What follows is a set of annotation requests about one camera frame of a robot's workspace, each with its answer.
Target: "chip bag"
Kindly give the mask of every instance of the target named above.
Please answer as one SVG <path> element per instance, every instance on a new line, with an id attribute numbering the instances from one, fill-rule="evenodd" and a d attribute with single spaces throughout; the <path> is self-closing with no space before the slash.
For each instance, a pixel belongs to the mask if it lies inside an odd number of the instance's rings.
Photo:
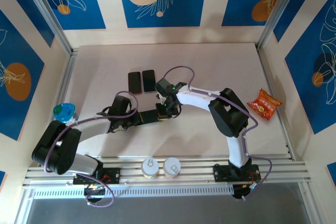
<path id="1" fill-rule="evenodd" d="M 247 105 L 262 118 L 269 121 L 277 107 L 282 105 L 282 102 L 270 96 L 265 90 L 260 89 L 258 98 L 254 102 L 248 102 Z"/>

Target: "metal grate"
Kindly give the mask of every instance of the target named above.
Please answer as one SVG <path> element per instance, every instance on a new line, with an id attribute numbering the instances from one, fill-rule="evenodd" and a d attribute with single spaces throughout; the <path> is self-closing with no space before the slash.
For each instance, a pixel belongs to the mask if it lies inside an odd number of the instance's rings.
<path id="1" fill-rule="evenodd" d="M 233 195 L 232 185 L 204 186 L 118 186 L 111 187 L 116 197 L 172 197 L 172 196 L 206 196 Z M 109 191 L 106 197 L 112 197 Z M 83 188 L 36 188 L 34 199 L 83 198 Z"/>

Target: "orange circle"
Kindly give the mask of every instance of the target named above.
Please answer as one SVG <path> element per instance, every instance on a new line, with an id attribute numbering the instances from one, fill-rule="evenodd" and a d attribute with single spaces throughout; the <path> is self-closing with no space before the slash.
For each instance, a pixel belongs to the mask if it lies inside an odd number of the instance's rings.
<path id="1" fill-rule="evenodd" d="M 252 18 L 255 21 L 267 21 L 275 3 L 278 0 L 260 0 L 252 10 Z"/>
<path id="2" fill-rule="evenodd" d="M 320 72 L 313 74 L 312 82 L 315 87 L 320 87 L 323 84 L 323 74 Z"/>
<path id="3" fill-rule="evenodd" d="M 21 63 L 10 64 L 5 71 L 5 77 L 8 79 L 5 85 L 10 97 L 16 101 L 26 100 L 32 86 L 30 73 L 26 66 Z"/>
<path id="4" fill-rule="evenodd" d="M 70 8 L 67 5 L 59 5 L 57 7 L 58 11 L 64 15 L 68 15 L 70 13 Z"/>

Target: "smartphone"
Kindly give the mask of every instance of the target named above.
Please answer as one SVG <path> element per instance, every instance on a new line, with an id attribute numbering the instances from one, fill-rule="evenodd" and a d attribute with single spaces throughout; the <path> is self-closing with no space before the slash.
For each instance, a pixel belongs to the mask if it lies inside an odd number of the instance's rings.
<path id="1" fill-rule="evenodd" d="M 142 93 L 140 72 L 128 73 L 128 91 L 132 94 Z"/>
<path id="2" fill-rule="evenodd" d="M 154 70 L 142 71 L 143 92 L 155 92 L 155 73 Z"/>

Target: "metal frame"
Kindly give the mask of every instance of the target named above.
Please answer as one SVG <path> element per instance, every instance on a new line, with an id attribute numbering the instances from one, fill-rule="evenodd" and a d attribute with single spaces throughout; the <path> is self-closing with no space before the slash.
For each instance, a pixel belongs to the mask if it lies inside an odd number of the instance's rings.
<path id="1" fill-rule="evenodd" d="M 63 74 L 62 83 L 58 92 L 56 104 L 61 104 L 64 102 L 65 96 L 68 91 L 72 71 L 74 70 L 77 54 L 78 54 L 78 48 L 75 48 L 67 62 L 67 68 Z"/>
<path id="2" fill-rule="evenodd" d="M 265 28 L 262 31 L 260 38 L 258 39 L 257 51 L 259 51 L 266 43 L 267 39 L 273 32 L 277 22 L 279 21 L 289 1 L 290 0 L 278 0 L 276 2 L 271 14 L 269 15 L 268 20 L 266 21 Z"/>
<path id="3" fill-rule="evenodd" d="M 273 162 L 272 173 L 266 183 L 298 183 L 311 223 L 323 223 L 318 213 L 316 203 L 310 191 L 309 177 L 303 161 L 292 161 L 290 154 L 264 156 Z M 158 177 L 147 179 L 140 170 L 146 157 L 116 157 L 99 158 L 104 167 L 119 167 L 120 184 L 109 185 L 119 197 L 169 197 L 169 196 L 197 196 L 197 195 L 230 195 L 232 184 L 216 183 L 212 167 L 215 164 L 228 164 L 227 156 L 179 157 L 182 165 L 180 174 L 174 178 L 166 178 L 162 171 L 166 157 L 157 157 L 160 172 Z M 254 160 L 259 165 L 261 176 L 268 170 L 266 161 Z M 61 176 L 45 174 L 42 167 L 30 167 L 23 184 L 26 191 L 23 196 L 20 211 L 15 223 L 25 223 L 31 203 L 34 199 L 84 198 L 84 186 L 72 184 L 73 174 L 65 173 Z"/>
<path id="4" fill-rule="evenodd" d="M 68 41 L 67 37 L 65 36 L 60 23 L 58 22 L 53 10 L 49 6 L 47 0 L 33 0 L 36 4 L 37 8 L 43 15 L 43 18 L 48 23 L 50 29 L 58 38 L 61 46 L 63 47 L 64 51 L 70 56 L 72 53 L 72 47 L 70 42 Z"/>
<path id="5" fill-rule="evenodd" d="M 273 89 L 273 78 L 271 77 L 272 74 L 271 74 L 271 70 L 269 68 L 269 64 L 267 62 L 267 59 L 266 59 L 266 55 L 264 53 L 263 50 L 260 50 L 260 51 L 257 51 L 258 53 L 258 56 L 259 56 L 259 60 L 260 60 L 260 64 L 261 64 L 261 68 L 262 68 L 262 71 L 264 72 L 264 75 L 266 77 L 266 82 L 267 82 L 267 86 L 270 90 L 270 94 L 274 97 L 276 97 L 276 94 L 275 94 L 275 91 Z M 286 137 L 286 142 L 287 142 L 287 149 L 288 149 L 288 152 L 292 158 L 293 161 L 299 161 L 299 160 L 302 160 L 302 158 L 299 157 L 299 155 L 297 154 L 297 152 L 295 151 L 295 148 L 293 148 L 293 145 L 291 143 L 291 140 L 290 140 L 290 135 L 287 131 L 287 128 L 286 128 L 286 124 L 283 120 L 283 116 L 281 116 L 283 113 L 282 109 L 278 108 L 277 109 L 277 115 L 279 117 L 279 120 L 280 120 L 280 123 L 281 123 L 281 127 L 282 127 L 282 130 L 283 130 L 283 133 Z"/>

